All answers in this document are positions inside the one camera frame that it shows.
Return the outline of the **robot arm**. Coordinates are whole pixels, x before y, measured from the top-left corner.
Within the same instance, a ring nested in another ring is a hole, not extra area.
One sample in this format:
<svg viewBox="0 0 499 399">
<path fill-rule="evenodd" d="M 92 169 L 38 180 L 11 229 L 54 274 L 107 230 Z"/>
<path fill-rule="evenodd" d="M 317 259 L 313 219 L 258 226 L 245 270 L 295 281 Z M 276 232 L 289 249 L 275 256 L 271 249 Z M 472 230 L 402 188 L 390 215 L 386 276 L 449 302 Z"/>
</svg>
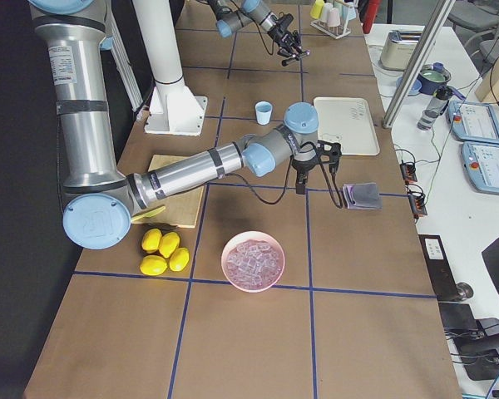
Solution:
<svg viewBox="0 0 499 399">
<path fill-rule="evenodd" d="M 185 84 L 169 1 L 132 1 L 155 81 L 161 113 L 151 115 L 154 134 L 199 135 L 206 97 Z M 57 94 L 57 115 L 65 139 L 70 175 L 63 184 L 69 199 L 63 228 L 87 249 L 118 244 L 131 217 L 164 198 L 192 190 L 247 167 L 261 177 L 316 144 L 319 120 L 308 103 L 293 104 L 284 123 L 264 136 L 247 135 L 144 174 L 123 175 L 116 167 L 101 49 L 109 45 L 111 1 L 29 1 L 36 34 L 47 43 Z M 224 1 L 207 1 L 222 37 L 254 22 L 278 46 L 284 66 L 306 57 L 294 17 L 276 15 L 264 1 L 243 1 L 232 10 Z"/>
<path fill-rule="evenodd" d="M 209 0 L 206 3 L 215 15 L 215 24 L 222 37 L 229 37 L 253 22 L 277 45 L 277 54 L 284 59 L 284 67 L 310 54 L 310 50 L 303 49 L 299 32 L 289 30 L 294 20 L 290 13 L 276 15 L 264 1 L 243 1 L 240 6 L 235 4 L 235 9 L 226 1 Z"/>
</svg>

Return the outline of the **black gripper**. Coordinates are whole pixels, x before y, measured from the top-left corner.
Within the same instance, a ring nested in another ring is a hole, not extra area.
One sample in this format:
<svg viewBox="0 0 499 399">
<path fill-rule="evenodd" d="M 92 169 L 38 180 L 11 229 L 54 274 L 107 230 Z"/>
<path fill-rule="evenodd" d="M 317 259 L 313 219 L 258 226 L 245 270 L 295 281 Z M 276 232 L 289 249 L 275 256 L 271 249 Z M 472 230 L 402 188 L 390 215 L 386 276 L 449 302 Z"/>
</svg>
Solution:
<svg viewBox="0 0 499 399">
<path fill-rule="evenodd" d="M 290 13 L 277 17 L 271 16 L 272 27 L 268 30 L 268 35 L 278 45 L 277 54 L 282 57 L 295 57 L 295 54 L 303 52 L 300 35 L 297 32 L 288 30 L 294 17 Z"/>
<path fill-rule="evenodd" d="M 302 151 L 294 156 L 292 166 L 296 170 L 295 191 L 297 195 L 306 194 L 306 185 L 309 178 L 309 172 L 318 163 L 318 156 L 315 150 Z"/>
</svg>

